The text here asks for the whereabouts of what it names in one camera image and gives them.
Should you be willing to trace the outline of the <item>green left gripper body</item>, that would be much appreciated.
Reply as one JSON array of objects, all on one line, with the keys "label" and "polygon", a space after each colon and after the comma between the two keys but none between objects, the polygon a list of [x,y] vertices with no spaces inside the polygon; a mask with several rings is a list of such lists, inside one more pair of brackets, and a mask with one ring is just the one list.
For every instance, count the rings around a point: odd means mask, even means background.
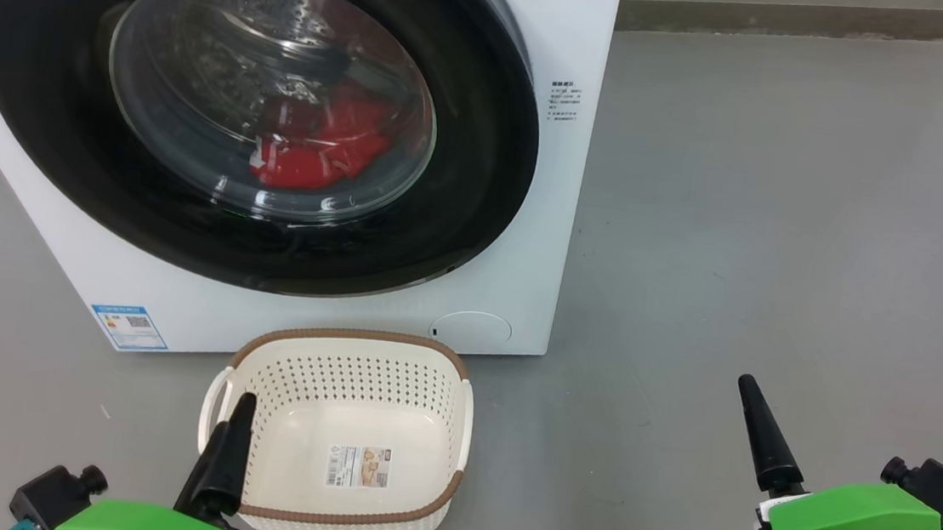
[{"label": "green left gripper body", "polygon": [[225,530],[158,504],[99,501],[54,530]]}]

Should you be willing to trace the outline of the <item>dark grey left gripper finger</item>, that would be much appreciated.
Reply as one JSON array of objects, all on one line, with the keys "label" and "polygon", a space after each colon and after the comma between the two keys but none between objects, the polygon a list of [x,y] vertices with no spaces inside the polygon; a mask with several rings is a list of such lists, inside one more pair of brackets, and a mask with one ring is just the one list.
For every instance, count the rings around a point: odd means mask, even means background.
[{"label": "dark grey left gripper finger", "polygon": [[256,395],[244,394],[230,418],[216,423],[173,510],[216,526],[227,526],[227,516],[238,513],[257,402]]}]

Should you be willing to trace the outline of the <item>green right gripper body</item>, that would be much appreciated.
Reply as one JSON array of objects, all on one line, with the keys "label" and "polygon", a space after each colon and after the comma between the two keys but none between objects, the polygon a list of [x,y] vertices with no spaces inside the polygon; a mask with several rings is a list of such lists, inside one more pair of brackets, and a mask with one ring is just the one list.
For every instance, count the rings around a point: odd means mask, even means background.
[{"label": "green right gripper body", "polygon": [[847,484],[759,504],[771,530],[943,530],[942,516],[891,484]]}]

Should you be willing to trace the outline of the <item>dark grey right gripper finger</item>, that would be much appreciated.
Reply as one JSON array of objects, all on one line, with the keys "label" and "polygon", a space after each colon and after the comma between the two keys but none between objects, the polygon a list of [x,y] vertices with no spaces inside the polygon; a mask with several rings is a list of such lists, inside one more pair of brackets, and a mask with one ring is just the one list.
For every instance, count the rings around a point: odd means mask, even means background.
[{"label": "dark grey right gripper finger", "polygon": [[803,473],[758,381],[750,374],[743,374],[737,385],[758,489],[768,496],[798,496],[804,492]]}]

